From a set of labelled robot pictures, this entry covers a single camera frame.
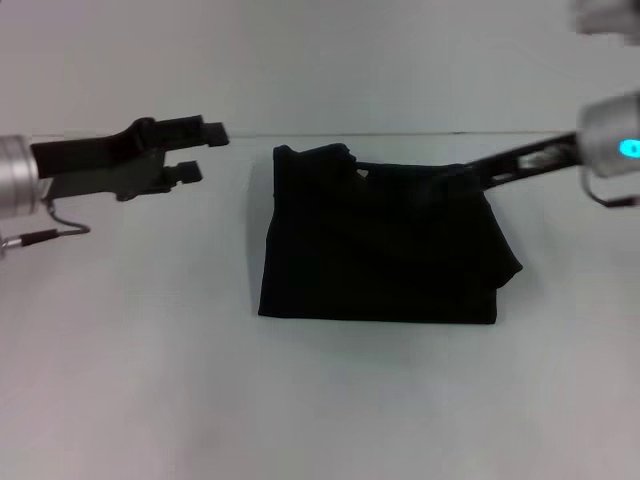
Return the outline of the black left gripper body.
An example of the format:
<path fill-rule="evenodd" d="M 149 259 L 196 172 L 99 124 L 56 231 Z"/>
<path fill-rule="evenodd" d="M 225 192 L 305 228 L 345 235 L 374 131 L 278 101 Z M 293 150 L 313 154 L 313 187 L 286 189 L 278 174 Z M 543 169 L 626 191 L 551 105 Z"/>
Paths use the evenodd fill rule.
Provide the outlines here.
<path fill-rule="evenodd" d="M 106 137 L 35 143 L 31 150 L 45 194 L 55 200 L 112 193 L 123 202 L 140 195 L 170 192 L 163 182 L 169 151 L 206 146 L 200 116 L 157 121 L 141 118 Z"/>

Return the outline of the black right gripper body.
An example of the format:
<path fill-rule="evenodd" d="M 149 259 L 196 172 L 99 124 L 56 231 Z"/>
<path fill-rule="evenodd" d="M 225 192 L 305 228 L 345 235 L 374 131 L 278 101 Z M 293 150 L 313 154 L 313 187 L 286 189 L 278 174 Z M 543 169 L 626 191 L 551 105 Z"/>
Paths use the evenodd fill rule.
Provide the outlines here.
<path fill-rule="evenodd" d="M 579 164 L 577 134 L 571 132 L 466 164 L 463 169 L 465 192 L 485 192 Z"/>

